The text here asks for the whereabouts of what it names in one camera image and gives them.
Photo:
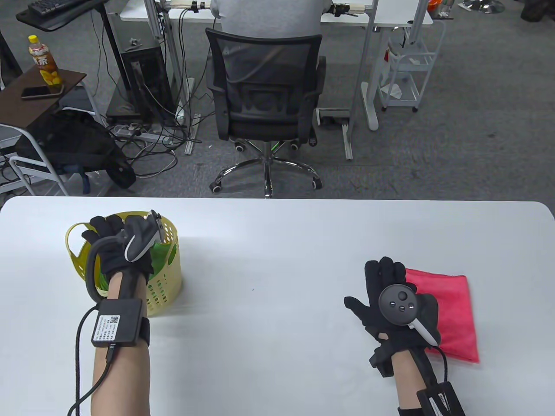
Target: white desk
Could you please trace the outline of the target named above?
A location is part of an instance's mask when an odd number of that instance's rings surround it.
[[[407,22],[415,16],[418,0],[380,0],[376,15],[376,26],[395,27],[407,26]],[[182,10],[170,10],[171,19],[179,19]],[[147,9],[144,7],[144,0],[129,0],[122,12],[119,14],[123,21],[147,22]],[[188,22],[212,23],[214,16],[209,10],[199,10],[198,13],[186,12],[183,19]],[[427,16],[425,24],[432,24],[432,19]],[[362,14],[357,17],[340,16],[334,17],[327,13],[322,15],[322,24],[334,24],[338,26],[366,26],[368,16]]]
[[[17,197],[0,212],[2,414],[66,414],[92,302],[64,233],[135,209],[176,225],[185,277],[151,320],[152,415],[396,414],[394,381],[368,364],[376,342],[343,306],[365,298],[364,264],[383,255],[468,277],[482,363],[449,360],[466,414],[550,413],[555,221],[541,204]]]
[[[414,19],[417,7],[418,0],[380,0],[378,3],[375,27],[380,28],[379,48],[377,54],[373,57],[376,64],[372,65],[369,82],[363,83],[361,86],[366,120],[372,131],[377,130],[380,126],[374,107],[374,97],[376,96],[378,88],[380,71],[387,48],[389,34],[395,27],[409,27],[410,24],[408,22]],[[170,18],[179,19],[181,12],[182,10],[178,9],[170,10]],[[144,0],[129,0],[121,12],[120,18],[124,21],[147,22],[148,17],[147,10],[144,6]],[[214,16],[212,16],[209,10],[200,10],[199,13],[186,12],[184,20],[186,22],[212,23],[214,21]],[[423,25],[430,26],[432,23],[432,18],[426,13]],[[336,18],[327,13],[322,15],[322,24],[332,24],[335,26],[366,26],[368,24],[368,16],[362,14],[357,17],[340,16]]]

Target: black glove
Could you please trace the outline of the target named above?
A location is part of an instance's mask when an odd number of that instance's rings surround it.
[[[370,306],[363,305],[358,299],[347,296],[344,299],[345,306],[352,310],[361,320],[369,334],[371,334],[380,346],[374,350],[370,359],[373,367],[377,367],[384,377],[393,375],[391,356],[396,352],[412,350],[423,354],[425,348],[430,345],[415,330],[408,326],[398,326],[390,323],[380,312],[378,299],[381,292],[390,285],[401,284],[408,286],[416,292],[416,286],[406,281],[406,269],[402,263],[393,263],[389,257],[384,257],[378,263],[372,260],[364,267],[366,275],[366,291]],[[421,313],[419,321],[425,325],[430,334],[439,341],[441,337],[437,331],[438,307],[437,300],[432,295],[417,295],[418,305]],[[387,334],[388,340],[378,337],[380,333]]]
[[[103,237],[114,236],[123,229],[123,221],[117,215],[110,215],[107,218],[94,217],[90,220],[90,224],[96,229],[97,232],[92,230],[84,231],[81,236],[87,240],[91,245],[98,239]],[[100,257],[100,271],[104,273],[108,283],[112,276],[126,268],[134,268],[146,278],[147,282],[151,274],[154,273],[152,268],[152,258],[150,251],[147,252],[139,260],[129,262],[125,259],[123,254],[123,245],[114,243],[105,246],[98,253]]]

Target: mesh chair back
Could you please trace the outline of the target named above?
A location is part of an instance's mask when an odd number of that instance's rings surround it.
[[[303,95],[316,85],[321,35],[247,38],[207,29],[214,85],[226,91],[235,121],[295,123]]]

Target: red cloth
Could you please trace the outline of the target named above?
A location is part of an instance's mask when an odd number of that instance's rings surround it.
[[[435,275],[408,268],[407,282],[418,287],[417,293],[431,293],[437,298],[440,309],[437,329],[441,334],[440,347],[445,355],[479,363],[466,276]]]

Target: gray carpet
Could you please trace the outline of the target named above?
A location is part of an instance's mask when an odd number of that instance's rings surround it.
[[[313,165],[324,189],[313,191],[310,178],[274,170],[275,197],[341,199],[533,200],[555,210],[555,22],[519,18],[523,5],[503,0],[507,10],[487,16],[455,7],[455,20],[435,66],[421,109],[390,108],[379,113],[380,129],[370,132],[357,115],[353,161],[346,161],[338,131],[319,130],[319,145],[284,155]],[[0,25],[22,67],[31,66],[27,35],[35,30],[18,23],[14,14],[26,1],[3,0]],[[94,16],[97,30],[100,19]],[[199,77],[208,50],[204,25],[185,27],[189,75]],[[89,74],[94,90],[97,42],[90,16],[55,33],[38,33],[62,68]],[[434,43],[439,27],[427,30]],[[348,105],[355,87],[364,31],[324,30],[322,54],[328,75],[321,106]],[[116,75],[109,56],[110,72]],[[105,110],[114,85],[104,61],[97,100]],[[201,86],[197,95],[205,92]],[[203,114],[210,101],[194,103]],[[130,190],[110,195],[211,196],[208,184],[221,168],[244,159],[233,145],[218,140],[213,118],[200,125],[192,156],[178,153],[178,166],[154,178],[139,180]],[[171,156],[156,156],[137,164],[141,172],[164,167]],[[262,197],[261,167],[236,174],[223,183],[218,197]]]

